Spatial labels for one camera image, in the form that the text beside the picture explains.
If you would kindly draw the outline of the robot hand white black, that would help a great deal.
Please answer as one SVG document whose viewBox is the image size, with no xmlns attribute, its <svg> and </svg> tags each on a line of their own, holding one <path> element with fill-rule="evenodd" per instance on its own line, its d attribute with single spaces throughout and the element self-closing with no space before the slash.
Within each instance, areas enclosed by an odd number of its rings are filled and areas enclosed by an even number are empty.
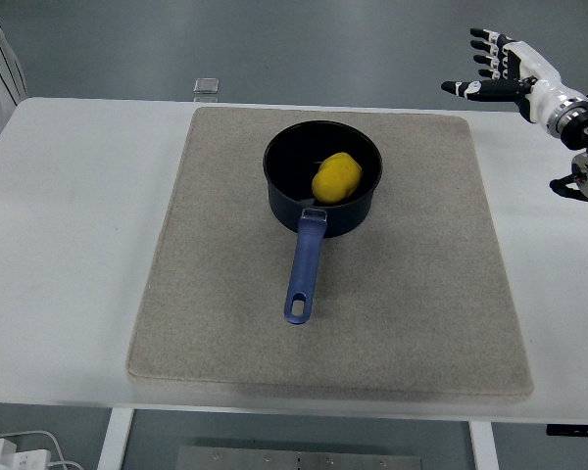
<svg viewBox="0 0 588 470">
<path fill-rule="evenodd" d="M 560 73 L 527 43 L 490 29 L 473 28 L 474 81 L 445 81 L 441 89 L 474 102 L 511 102 L 530 123 L 553 130 L 568 111 L 588 110 L 588 98 L 565 86 Z"/>
</svg>

